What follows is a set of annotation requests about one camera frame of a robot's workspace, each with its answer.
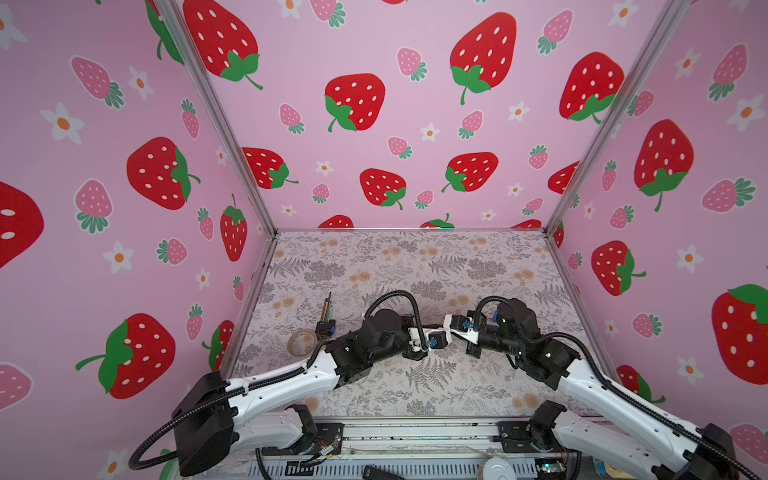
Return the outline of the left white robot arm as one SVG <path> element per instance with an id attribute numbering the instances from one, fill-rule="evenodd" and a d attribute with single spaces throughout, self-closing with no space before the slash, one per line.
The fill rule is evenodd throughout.
<path id="1" fill-rule="evenodd" d="M 361 380 L 375 363 L 392 357 L 420 361 L 429 347 L 415 316 L 382 309 L 359 329 L 317 346 L 304 361 L 261 376 L 204 375 L 172 414 L 180 475 L 201 474 L 234 451 L 308 450 L 316 428 L 299 401 Z"/>

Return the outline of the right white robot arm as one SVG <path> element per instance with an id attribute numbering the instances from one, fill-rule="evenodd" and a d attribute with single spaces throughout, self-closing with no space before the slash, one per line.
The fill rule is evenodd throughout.
<path id="1" fill-rule="evenodd" d="M 698 427 L 606 377 L 585 344 L 564 332 L 541 333 L 535 313 L 518 299 L 480 300 L 465 328 L 468 351 L 502 353 L 517 369 L 598 412 L 631 437 L 629 446 L 601 434 L 578 451 L 647 479 L 753 479 L 739 462 L 731 435 Z"/>

